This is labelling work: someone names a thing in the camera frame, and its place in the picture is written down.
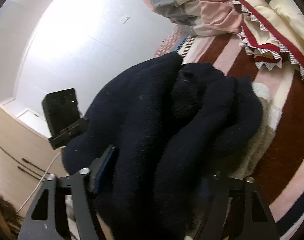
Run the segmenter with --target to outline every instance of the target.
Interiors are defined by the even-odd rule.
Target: striped rug
[[[188,52],[188,48],[190,44],[194,41],[194,36],[190,36],[184,31],[180,29],[177,25],[170,35],[161,42],[160,46],[157,48],[154,57],[160,57],[163,54],[172,52],[172,51],[179,51],[183,45],[185,45],[185,51],[182,51],[182,56]]]
[[[304,219],[304,80],[288,63],[258,71],[253,56],[232,34],[196,37],[185,53],[183,63],[210,62],[227,76],[250,76],[267,85],[273,104],[282,109],[275,138],[252,176],[270,205],[281,240],[291,239]]]

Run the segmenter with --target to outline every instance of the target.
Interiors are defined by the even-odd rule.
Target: bedding
[[[250,76],[270,89],[271,104],[282,110],[274,117],[275,137],[252,176],[270,205],[281,240],[290,240],[304,220],[304,80],[289,61],[281,69],[259,70],[253,55],[230,33],[194,37],[187,52],[186,44],[178,50],[185,51],[184,64],[209,62],[227,76]]]
[[[143,0],[153,11],[190,35],[213,36],[225,32],[238,33],[242,15],[231,0]]]
[[[256,66],[269,70],[290,61],[304,79],[304,15],[293,0],[233,0],[244,13],[240,45]]]

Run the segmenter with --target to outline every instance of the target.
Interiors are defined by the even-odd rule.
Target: red trim
[[[279,59],[274,59],[274,58],[267,58],[267,57],[254,57],[254,60],[256,62],[260,62],[260,61],[263,61],[263,62],[268,62],[268,63],[278,63],[280,61],[280,58]]]
[[[265,44],[259,45],[256,38],[253,36],[252,32],[249,30],[248,26],[244,22],[242,23],[242,27],[243,27],[244,34],[247,36],[247,38],[252,46],[257,47],[259,49],[272,50],[279,54],[281,53],[280,48],[274,44],[265,43]]]
[[[286,48],[294,55],[294,57],[299,61],[299,63],[304,68],[304,56],[300,50],[294,46],[286,37],[281,35],[272,24],[264,18],[261,14],[258,13],[248,2],[244,0],[237,0],[242,3],[248,10],[258,18],[258,20],[281,42],[286,46]]]
[[[256,62],[264,61],[264,62],[269,62],[269,63],[278,63],[280,61],[280,58],[275,59],[275,58],[267,58],[267,57],[262,57],[262,56],[254,56],[254,60]],[[289,61],[289,59],[286,57],[286,55],[282,55],[282,62],[286,62],[286,61]]]

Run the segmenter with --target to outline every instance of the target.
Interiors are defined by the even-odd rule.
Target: metal screw
[[[53,179],[55,179],[55,175],[54,174],[50,174],[49,176],[47,176],[46,179],[47,180],[53,180]]]
[[[82,168],[82,169],[80,169],[80,171],[79,171],[79,173],[80,174],[88,174],[90,172],[90,169],[89,168]]]
[[[254,178],[252,178],[252,177],[246,177],[246,182],[254,183]]]

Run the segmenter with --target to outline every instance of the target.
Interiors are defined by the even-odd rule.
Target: brown hair
[[[16,214],[16,210],[14,206],[3,199],[3,197],[0,195],[0,212],[9,227],[11,233],[17,238],[18,233],[21,229],[21,224],[23,221],[23,218]]]

